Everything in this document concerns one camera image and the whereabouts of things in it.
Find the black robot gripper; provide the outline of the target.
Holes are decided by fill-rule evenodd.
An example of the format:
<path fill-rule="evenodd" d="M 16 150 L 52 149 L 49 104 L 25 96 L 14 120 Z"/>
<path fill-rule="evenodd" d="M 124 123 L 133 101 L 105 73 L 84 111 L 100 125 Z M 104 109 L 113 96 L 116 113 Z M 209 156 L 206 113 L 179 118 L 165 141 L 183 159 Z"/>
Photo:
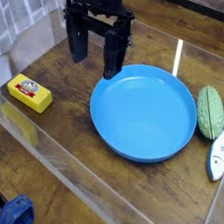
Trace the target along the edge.
<path fill-rule="evenodd" d="M 111 80 L 122 70 L 125 53 L 132 40 L 131 33 L 109 30 L 119 24 L 130 28 L 131 21 L 135 18 L 134 13 L 122 5 L 122 0 L 66 0 L 65 6 L 64 19 L 72 60 L 80 62 L 87 57 L 89 31 L 101 36 L 106 33 L 103 77 Z M 116 21 L 113 25 L 109 25 L 97 20 L 97 15 L 106 18 L 115 16 Z"/>

